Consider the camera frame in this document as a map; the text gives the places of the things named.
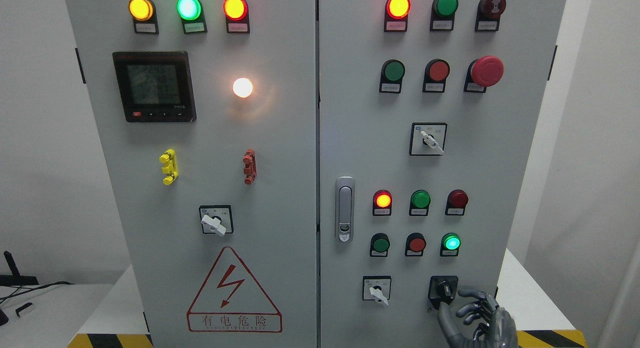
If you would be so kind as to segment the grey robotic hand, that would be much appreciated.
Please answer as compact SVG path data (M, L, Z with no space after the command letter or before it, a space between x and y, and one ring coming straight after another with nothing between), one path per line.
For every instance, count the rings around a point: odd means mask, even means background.
M474 297L476 301L464 305L455 312L457 318L464 317L464 325L482 319L474 330L472 338L462 335L451 318L451 309L441 302L438 309L438 323L446 343L450 348L518 348L515 321L510 313L501 307L494 296L477 289L461 289L461 297Z

